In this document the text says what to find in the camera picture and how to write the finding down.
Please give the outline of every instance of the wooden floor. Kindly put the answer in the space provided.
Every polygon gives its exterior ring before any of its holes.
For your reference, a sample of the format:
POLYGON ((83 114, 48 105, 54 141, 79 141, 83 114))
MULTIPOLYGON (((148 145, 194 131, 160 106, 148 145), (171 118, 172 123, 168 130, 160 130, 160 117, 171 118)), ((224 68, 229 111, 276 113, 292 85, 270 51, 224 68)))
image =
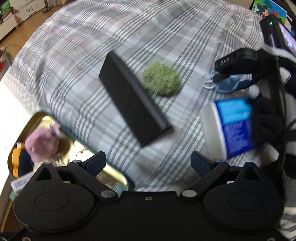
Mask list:
POLYGON ((53 7, 49 12, 39 11, 21 23, 18 29, 13 29, 4 39, 0 41, 0 46, 7 47, 13 58, 28 41, 35 30, 50 16, 52 16, 62 6, 53 7))

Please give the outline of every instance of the pink object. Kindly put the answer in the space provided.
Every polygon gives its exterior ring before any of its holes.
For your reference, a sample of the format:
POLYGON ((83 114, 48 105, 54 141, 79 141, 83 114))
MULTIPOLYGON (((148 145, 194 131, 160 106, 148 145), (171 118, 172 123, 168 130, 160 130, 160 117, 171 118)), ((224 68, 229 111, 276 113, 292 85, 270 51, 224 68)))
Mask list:
POLYGON ((45 161, 57 153, 59 138, 52 129, 36 128, 25 140, 25 149, 33 162, 45 161))

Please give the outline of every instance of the green round sponge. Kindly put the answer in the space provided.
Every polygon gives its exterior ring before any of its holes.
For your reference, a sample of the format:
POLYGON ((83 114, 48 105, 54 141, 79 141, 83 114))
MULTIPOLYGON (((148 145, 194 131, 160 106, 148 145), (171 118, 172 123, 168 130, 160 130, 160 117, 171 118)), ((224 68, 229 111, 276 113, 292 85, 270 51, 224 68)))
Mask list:
POLYGON ((179 87, 179 75, 169 65, 163 63, 151 64, 143 73, 143 86, 158 95, 170 95, 179 87))

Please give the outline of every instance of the black plastic mount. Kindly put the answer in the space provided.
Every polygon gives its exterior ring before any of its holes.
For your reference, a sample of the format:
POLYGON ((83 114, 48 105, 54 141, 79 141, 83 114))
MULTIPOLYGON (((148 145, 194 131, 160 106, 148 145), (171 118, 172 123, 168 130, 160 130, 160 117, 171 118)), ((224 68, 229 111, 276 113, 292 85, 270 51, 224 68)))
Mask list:
POLYGON ((215 71, 222 79, 232 74, 250 74, 258 66, 257 52, 249 48, 241 48, 215 61, 215 71))
POLYGON ((92 161, 104 163, 104 153, 67 167, 43 164, 15 200, 24 229, 9 240, 286 240, 276 230, 283 201, 253 163, 230 167, 194 152, 191 164, 202 178, 180 196, 118 197, 85 170, 92 161))

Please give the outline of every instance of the blue and white box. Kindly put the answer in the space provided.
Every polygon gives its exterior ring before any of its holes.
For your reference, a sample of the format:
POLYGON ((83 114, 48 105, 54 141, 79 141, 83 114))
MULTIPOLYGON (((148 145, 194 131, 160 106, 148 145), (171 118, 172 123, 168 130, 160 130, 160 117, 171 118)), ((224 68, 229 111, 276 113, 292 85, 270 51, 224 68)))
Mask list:
POLYGON ((247 99, 218 100, 202 108, 209 159, 225 161, 261 144, 251 141, 251 112, 247 99))

